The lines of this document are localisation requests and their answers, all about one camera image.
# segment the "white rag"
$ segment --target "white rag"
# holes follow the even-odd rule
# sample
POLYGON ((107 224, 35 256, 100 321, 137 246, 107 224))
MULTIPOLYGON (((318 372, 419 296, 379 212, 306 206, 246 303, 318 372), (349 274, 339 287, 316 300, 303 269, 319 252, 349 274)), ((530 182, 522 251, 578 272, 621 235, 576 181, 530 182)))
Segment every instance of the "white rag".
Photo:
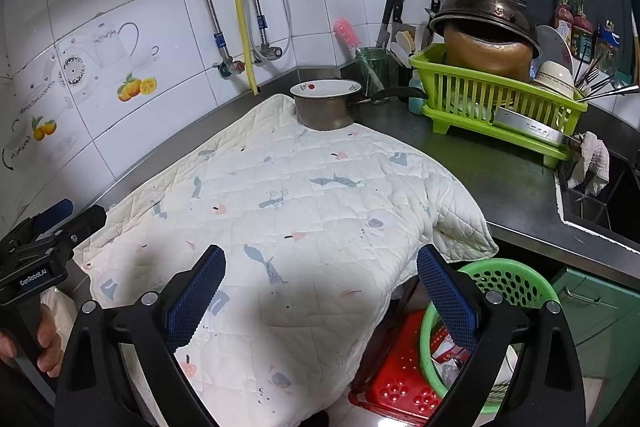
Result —
POLYGON ((582 135, 580 151, 582 156, 575 165, 567 186, 569 188, 577 187, 584 181, 587 171, 591 171, 595 176, 587 185, 584 193, 597 196, 609 183, 609 151, 603 141, 599 140, 591 131, 582 135))

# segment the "screw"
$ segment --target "screw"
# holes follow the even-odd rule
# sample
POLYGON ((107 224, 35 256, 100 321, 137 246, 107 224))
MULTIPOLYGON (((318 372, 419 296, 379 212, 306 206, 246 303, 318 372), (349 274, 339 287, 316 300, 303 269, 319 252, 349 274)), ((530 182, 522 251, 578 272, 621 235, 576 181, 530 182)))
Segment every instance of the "screw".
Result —
POLYGON ((140 301, 145 306, 151 306, 151 304, 155 304, 157 300, 158 294, 156 292, 147 292, 140 298, 140 301))
POLYGON ((82 313, 91 313, 95 310, 95 301, 87 301, 82 305, 82 313))
POLYGON ((553 314, 560 313, 560 304, 558 304, 556 301, 549 301, 548 303, 546 303, 546 309, 553 314))
POLYGON ((502 294, 500 292, 490 291, 484 295, 491 304, 500 304, 502 302, 502 294))

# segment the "green cabinet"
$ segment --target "green cabinet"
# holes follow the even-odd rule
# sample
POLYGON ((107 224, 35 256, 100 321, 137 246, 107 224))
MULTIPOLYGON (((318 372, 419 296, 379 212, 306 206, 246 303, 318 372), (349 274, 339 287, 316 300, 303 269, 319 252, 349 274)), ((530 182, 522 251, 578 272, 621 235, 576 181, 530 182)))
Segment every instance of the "green cabinet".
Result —
POLYGON ((582 375, 603 381, 588 424, 594 427, 640 365, 640 295, 570 268, 551 282, 574 337, 582 375))

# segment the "quilted blanket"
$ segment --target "quilted blanket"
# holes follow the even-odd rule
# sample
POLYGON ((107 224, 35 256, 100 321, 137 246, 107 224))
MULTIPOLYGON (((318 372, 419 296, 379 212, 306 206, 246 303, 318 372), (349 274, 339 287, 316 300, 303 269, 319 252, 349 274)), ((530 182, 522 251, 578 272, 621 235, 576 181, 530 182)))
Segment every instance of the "quilted blanket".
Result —
POLYGON ((439 163, 359 124, 310 130, 276 95, 111 208, 76 261, 112 307, 219 245, 225 278, 175 356, 221 426, 287 427, 340 396, 427 242, 448 261, 497 252, 439 163))

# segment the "pink brush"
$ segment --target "pink brush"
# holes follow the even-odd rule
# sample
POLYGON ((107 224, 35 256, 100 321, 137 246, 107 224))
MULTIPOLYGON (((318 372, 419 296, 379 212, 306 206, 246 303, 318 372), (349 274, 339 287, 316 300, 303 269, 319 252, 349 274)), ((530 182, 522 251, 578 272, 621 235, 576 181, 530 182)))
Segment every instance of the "pink brush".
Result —
POLYGON ((344 42, 349 51, 356 50, 357 52, 360 52, 359 58, 366 68, 367 74, 369 75, 371 83, 375 86, 376 91, 384 89, 382 83, 380 82, 380 79, 376 75, 376 72, 371 67, 371 64, 369 64, 367 55, 360 50, 362 41, 356 33, 356 30, 353 29, 353 25, 347 19, 338 19, 334 23, 334 31, 336 35, 338 35, 342 39, 342 42, 344 42))
POLYGON ((358 50, 362 41, 347 19, 338 19, 334 23, 335 33, 342 39, 349 51, 358 50))

